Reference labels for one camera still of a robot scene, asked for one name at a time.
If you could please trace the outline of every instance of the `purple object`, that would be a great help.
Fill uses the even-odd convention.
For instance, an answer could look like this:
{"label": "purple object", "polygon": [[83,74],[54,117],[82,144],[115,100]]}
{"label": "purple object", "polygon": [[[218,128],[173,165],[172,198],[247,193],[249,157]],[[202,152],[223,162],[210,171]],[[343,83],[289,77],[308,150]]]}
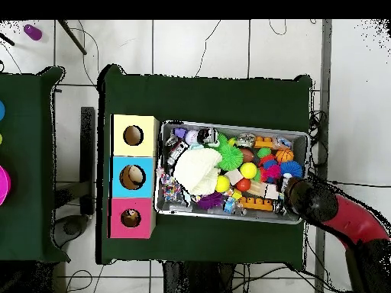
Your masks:
{"label": "purple object", "polygon": [[26,24],[23,29],[32,40],[40,40],[42,38],[42,31],[30,24]]}
{"label": "purple object", "polygon": [[179,138],[185,138],[185,135],[187,134],[187,129],[185,128],[174,128],[174,135]]}
{"label": "purple object", "polygon": [[201,209],[210,209],[213,207],[220,207],[224,202],[224,196],[223,194],[219,192],[212,193],[211,195],[206,195],[205,197],[202,197],[198,202],[197,205]]}

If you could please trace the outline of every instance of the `building block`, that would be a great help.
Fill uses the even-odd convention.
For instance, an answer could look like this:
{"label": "building block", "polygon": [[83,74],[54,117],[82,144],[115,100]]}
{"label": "building block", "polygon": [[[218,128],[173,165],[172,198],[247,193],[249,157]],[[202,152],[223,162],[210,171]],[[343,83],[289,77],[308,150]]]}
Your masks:
{"label": "building block", "polygon": [[[140,215],[140,223],[136,227],[126,227],[122,214],[132,210]],[[108,238],[140,238],[149,239],[156,224],[156,212],[152,198],[113,198],[111,200],[110,234]]]}
{"label": "building block", "polygon": [[273,148],[273,141],[270,137],[255,137],[254,148],[269,147]]}
{"label": "building block", "polygon": [[262,198],[254,199],[242,197],[239,199],[239,202],[243,205],[244,208],[273,211],[272,201],[268,199],[263,200]]}
{"label": "building block", "polygon": [[159,121],[155,117],[126,114],[112,114],[111,117],[115,156],[156,156]]}
{"label": "building block", "polygon": [[[123,157],[113,156],[113,179],[112,183],[112,197],[113,198],[152,198],[153,190],[155,187],[155,157]],[[124,175],[129,175],[129,167],[133,166],[132,169],[140,169],[143,176],[140,180],[144,180],[142,185],[135,185],[136,189],[125,188]]]}

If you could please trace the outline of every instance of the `round hole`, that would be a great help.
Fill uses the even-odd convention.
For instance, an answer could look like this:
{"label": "round hole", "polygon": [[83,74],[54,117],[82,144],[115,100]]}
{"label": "round hole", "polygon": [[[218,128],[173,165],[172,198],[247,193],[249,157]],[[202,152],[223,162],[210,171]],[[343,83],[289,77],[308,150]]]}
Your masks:
{"label": "round hole", "polygon": [[129,126],[124,130],[124,141],[127,145],[140,145],[143,138],[143,131],[138,126]]}
{"label": "round hole", "polygon": [[121,222],[129,228],[137,227],[140,224],[141,216],[137,210],[127,209],[121,214]]}
{"label": "round hole", "polygon": [[119,181],[128,190],[137,190],[145,183],[145,172],[138,165],[125,166],[119,175]]}

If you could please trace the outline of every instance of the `yellow object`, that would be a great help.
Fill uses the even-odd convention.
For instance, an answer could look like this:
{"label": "yellow object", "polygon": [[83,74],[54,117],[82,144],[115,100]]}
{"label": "yellow object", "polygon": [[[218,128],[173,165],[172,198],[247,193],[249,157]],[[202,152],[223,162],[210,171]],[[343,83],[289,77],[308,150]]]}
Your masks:
{"label": "yellow object", "polygon": [[257,167],[253,163],[245,163],[241,166],[241,174],[246,179],[252,179],[257,174]]}
{"label": "yellow object", "polygon": [[269,147],[273,148],[273,141],[270,137],[255,137],[254,148]]}
{"label": "yellow object", "polygon": [[229,189],[229,178],[227,176],[219,175],[217,177],[216,191],[226,192]]}
{"label": "yellow object", "polygon": [[236,200],[238,200],[238,199],[241,198],[241,192],[236,188],[236,189],[234,190],[234,194],[233,194],[231,197],[234,198],[234,199],[236,199]]}
{"label": "yellow object", "polygon": [[243,208],[273,211],[272,201],[269,199],[242,197],[239,199],[239,203],[243,205]]}
{"label": "yellow object", "polygon": [[234,146],[235,143],[236,143],[236,137],[232,137],[232,138],[230,138],[229,141],[228,141],[228,145],[229,145],[229,146]]}
{"label": "yellow object", "polygon": [[156,156],[159,121],[153,116],[112,114],[115,156]]}

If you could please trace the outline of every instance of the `green cloth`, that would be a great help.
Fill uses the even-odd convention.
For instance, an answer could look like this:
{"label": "green cloth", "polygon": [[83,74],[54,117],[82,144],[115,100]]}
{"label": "green cloth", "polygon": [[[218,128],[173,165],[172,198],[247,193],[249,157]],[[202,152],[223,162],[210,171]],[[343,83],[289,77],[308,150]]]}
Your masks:
{"label": "green cloth", "polygon": [[[99,76],[99,113],[104,112],[106,120],[104,164],[98,169],[98,175],[103,176],[103,196],[108,197],[110,114],[307,132],[311,86],[308,76],[297,81],[126,76],[118,66],[106,66]],[[102,253],[103,262],[287,262],[302,268],[303,222],[288,225],[158,214],[149,240],[108,239],[107,203],[103,198],[103,217],[100,214],[98,219],[102,228],[97,227],[97,235],[102,235],[98,253]]]}
{"label": "green cloth", "polygon": [[66,254],[52,244],[53,122],[52,90],[59,67],[39,75],[0,73],[0,165],[11,191],[0,206],[0,259],[60,262]]}

